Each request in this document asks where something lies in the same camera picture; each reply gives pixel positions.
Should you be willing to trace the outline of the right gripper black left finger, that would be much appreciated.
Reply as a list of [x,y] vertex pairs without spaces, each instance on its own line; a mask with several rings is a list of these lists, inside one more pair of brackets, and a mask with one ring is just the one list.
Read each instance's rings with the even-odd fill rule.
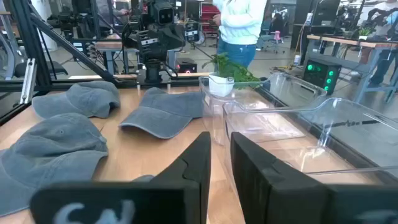
[[205,223],[211,138],[202,132],[147,181],[61,182],[30,200],[36,223]]

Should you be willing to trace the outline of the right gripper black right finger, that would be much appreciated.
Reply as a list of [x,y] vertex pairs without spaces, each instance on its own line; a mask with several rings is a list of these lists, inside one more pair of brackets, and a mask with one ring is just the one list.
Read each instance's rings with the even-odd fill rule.
[[397,223],[397,184],[320,182],[238,132],[230,153],[246,223]]

